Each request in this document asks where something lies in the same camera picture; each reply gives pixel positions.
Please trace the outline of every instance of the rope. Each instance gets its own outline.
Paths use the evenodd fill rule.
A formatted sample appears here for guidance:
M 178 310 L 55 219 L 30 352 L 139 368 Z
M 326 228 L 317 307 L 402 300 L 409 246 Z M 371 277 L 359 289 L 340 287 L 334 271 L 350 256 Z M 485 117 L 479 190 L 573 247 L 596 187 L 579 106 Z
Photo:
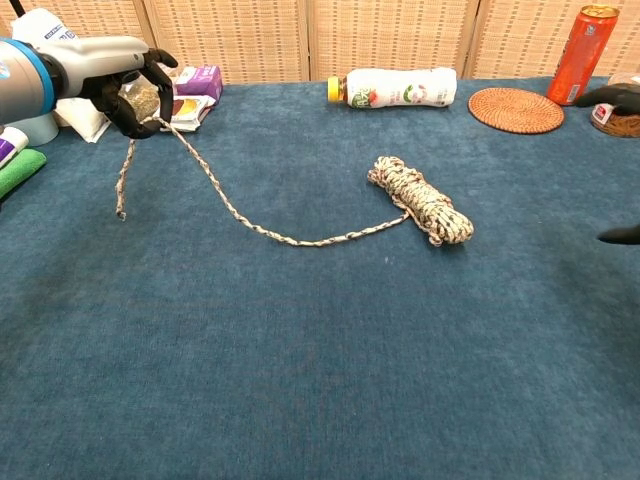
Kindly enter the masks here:
M 173 135 L 182 142 L 189 153 L 195 158 L 200 167 L 204 170 L 209 180 L 216 189 L 222 202 L 231 215 L 247 228 L 266 235 L 278 242 L 286 243 L 294 247 L 325 247 L 335 243 L 355 240 L 365 235 L 380 232 L 399 225 L 409 217 L 413 218 L 418 227 L 429 235 L 429 241 L 435 246 L 442 243 L 461 243 L 468 240 L 473 235 L 473 225 L 471 222 L 457 212 L 453 208 L 451 199 L 446 195 L 438 192 L 433 186 L 429 185 L 423 175 L 404 165 L 404 162 L 397 157 L 379 157 L 374 168 L 369 171 L 368 179 L 370 182 L 384 188 L 391 196 L 394 205 L 401 208 L 405 213 L 395 220 L 383 222 L 374 227 L 364 228 L 357 232 L 349 232 L 343 235 L 325 238 L 317 241 L 297 240 L 280 233 L 268 230 L 260 225 L 251 223 L 245 216 L 240 214 L 238 210 L 231 204 L 225 195 L 220 182 L 211 171 L 209 164 L 200 156 L 200 154 L 185 140 L 180 132 L 159 117 L 149 117 L 143 122 L 150 120 L 158 120 L 166 129 L 170 130 Z M 127 157 L 122 165 L 118 182 L 116 183 L 116 214 L 124 221 L 126 219 L 125 207 L 125 185 L 127 181 L 127 172 L 133 163 L 133 157 L 136 149 L 136 141 L 129 141 L 129 149 Z

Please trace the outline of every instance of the green cloth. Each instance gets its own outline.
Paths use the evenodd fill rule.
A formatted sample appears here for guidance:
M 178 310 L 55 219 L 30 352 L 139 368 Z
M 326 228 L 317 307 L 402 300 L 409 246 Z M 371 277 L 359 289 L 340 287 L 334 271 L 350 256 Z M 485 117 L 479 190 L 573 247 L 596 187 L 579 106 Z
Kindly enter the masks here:
M 47 157 L 37 150 L 25 148 L 9 163 L 0 168 L 0 198 L 36 173 Z

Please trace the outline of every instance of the purple box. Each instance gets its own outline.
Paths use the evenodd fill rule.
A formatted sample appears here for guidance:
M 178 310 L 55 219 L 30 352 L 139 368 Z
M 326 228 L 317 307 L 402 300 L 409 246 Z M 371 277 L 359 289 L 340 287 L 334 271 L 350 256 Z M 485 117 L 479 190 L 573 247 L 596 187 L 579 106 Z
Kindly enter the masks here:
M 220 68 L 212 67 L 185 67 L 175 82 L 178 95 L 208 95 L 216 101 L 220 101 L 222 95 L 222 74 Z

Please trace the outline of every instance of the round woven coaster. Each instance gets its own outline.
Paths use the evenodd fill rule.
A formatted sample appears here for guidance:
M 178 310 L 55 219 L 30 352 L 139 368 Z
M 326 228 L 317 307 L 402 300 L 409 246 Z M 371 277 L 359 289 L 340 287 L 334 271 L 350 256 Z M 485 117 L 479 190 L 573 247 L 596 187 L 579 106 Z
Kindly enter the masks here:
M 469 111 L 480 122 L 512 133 L 545 133 L 562 125 L 564 111 L 534 92 L 486 88 L 469 99 Z

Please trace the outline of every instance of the bottle label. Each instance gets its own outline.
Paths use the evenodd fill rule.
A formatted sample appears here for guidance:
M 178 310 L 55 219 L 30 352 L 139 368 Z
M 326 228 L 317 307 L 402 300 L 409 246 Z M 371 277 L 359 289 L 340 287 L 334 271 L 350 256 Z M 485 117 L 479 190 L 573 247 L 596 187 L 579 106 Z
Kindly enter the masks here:
M 593 108 L 593 118 L 601 125 L 606 125 L 613 113 L 613 107 L 607 103 L 600 103 Z
M 571 103 L 576 99 L 576 96 L 578 95 L 578 91 L 580 90 L 580 84 L 576 83 L 573 87 L 571 87 L 571 90 L 569 91 L 569 96 L 567 97 L 567 102 Z
M 348 102 L 354 108 L 404 105 L 444 107 L 453 102 L 452 69 L 393 71 L 361 69 L 348 76 Z

